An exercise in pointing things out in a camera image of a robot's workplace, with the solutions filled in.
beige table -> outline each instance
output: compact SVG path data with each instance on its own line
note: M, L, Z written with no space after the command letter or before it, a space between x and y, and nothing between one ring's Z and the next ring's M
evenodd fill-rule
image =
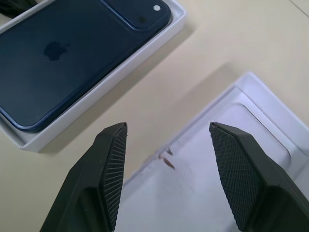
M180 0L185 29L40 154L0 133L0 231L39 231L96 134L128 123L126 177L245 70L309 125L309 18L288 0Z

white cardboard tray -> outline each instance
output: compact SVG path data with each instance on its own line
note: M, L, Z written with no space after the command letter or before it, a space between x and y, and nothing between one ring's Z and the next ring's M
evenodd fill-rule
M27 12L0 27L0 33L14 26L23 19L42 9L54 0L44 0ZM0 130L20 149L39 152L68 125L75 121L82 113L90 108L96 101L103 97L116 84L130 74L135 68L142 64L156 50L163 46L169 39L176 35L184 26L187 15L186 10L175 0L164 0L171 8L172 22L154 36L141 49L131 55L121 65L114 69L109 75L94 86L88 93L81 97L66 112L59 116L48 127L38 133L26 133L15 129L6 119L0 117Z
M309 129L254 74L247 73L125 182L116 232L239 231L219 179L210 122L251 133L309 198L305 141Z

phone box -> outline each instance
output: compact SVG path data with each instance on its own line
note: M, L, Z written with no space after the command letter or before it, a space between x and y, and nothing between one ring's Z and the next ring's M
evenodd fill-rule
M44 8L55 0L43 0L35 7L22 13L18 17L0 26L0 33L13 27L25 18ZM38 133L26 133L14 128L4 117L0 116L0 130L20 149L39 152L68 125L75 121L82 113L103 97L116 84L142 64L149 56L176 35L184 26L186 10L175 0L164 0L172 11L172 21L148 43L131 55L127 60L114 69L90 91L82 96L74 105L67 109L55 121Z

smartphone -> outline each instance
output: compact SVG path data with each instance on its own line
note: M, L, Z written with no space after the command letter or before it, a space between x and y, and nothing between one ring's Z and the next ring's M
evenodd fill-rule
M161 0L56 0L0 34L0 113L41 131L170 19Z

